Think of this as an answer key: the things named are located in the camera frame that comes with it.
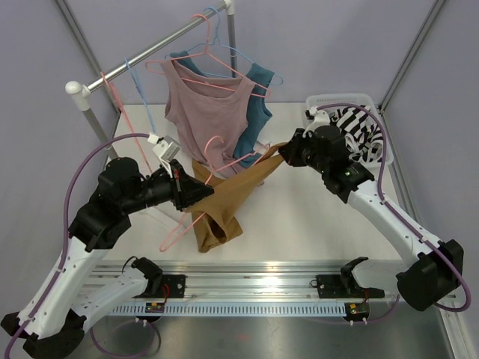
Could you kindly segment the black white striped tank top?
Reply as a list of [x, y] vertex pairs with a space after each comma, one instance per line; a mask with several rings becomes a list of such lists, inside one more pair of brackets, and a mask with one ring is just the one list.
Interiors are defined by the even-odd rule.
[[346, 139], [350, 159], [363, 165], [381, 163], [383, 136], [368, 114], [352, 106], [338, 108], [328, 114], [330, 123], [338, 127]]

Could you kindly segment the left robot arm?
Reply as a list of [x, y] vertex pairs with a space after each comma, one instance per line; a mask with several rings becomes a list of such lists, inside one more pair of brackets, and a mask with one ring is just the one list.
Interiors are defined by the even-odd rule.
[[134, 159], [110, 161], [98, 186], [67, 230], [68, 249], [37, 294], [21, 311], [9, 313], [1, 327], [22, 338], [31, 358], [65, 358], [101, 318], [134, 297], [162, 291], [163, 271], [142, 257], [117, 279], [85, 298], [78, 296], [97, 263], [131, 227], [129, 215], [171, 202], [184, 211], [214, 193], [211, 186], [188, 175], [177, 160], [173, 172], [159, 168], [144, 177]]

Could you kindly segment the mustard tank top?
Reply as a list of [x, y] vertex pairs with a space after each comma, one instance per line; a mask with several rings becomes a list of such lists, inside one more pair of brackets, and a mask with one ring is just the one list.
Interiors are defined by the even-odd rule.
[[[205, 213], [193, 229], [199, 252], [206, 253], [243, 234], [235, 213], [250, 194], [284, 162], [278, 153], [278, 149], [284, 145], [279, 143], [272, 146], [256, 165], [233, 177], [213, 177], [209, 185], [214, 188], [214, 194], [186, 210], [192, 215], [192, 220]], [[195, 160], [192, 160], [192, 169], [195, 178], [205, 182], [209, 170]]]

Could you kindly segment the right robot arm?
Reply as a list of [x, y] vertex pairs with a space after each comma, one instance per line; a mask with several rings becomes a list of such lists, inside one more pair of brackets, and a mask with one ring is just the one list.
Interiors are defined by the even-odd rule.
[[318, 172], [325, 187], [369, 220], [402, 259], [398, 269], [393, 269], [359, 257], [342, 267], [345, 283], [396, 292], [418, 311], [438, 304], [462, 286], [463, 247], [454, 239], [442, 241], [388, 199], [375, 176], [350, 160], [345, 138], [337, 128], [298, 128], [278, 152], [288, 165]]

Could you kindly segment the mauve pink tank top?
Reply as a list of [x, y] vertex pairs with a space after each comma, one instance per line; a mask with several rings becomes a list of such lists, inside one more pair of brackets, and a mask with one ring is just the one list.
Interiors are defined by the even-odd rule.
[[160, 62], [169, 87], [165, 118], [177, 128], [183, 152], [225, 177], [242, 171], [234, 150], [246, 130], [246, 112], [254, 82], [246, 77], [200, 76], [178, 61]]

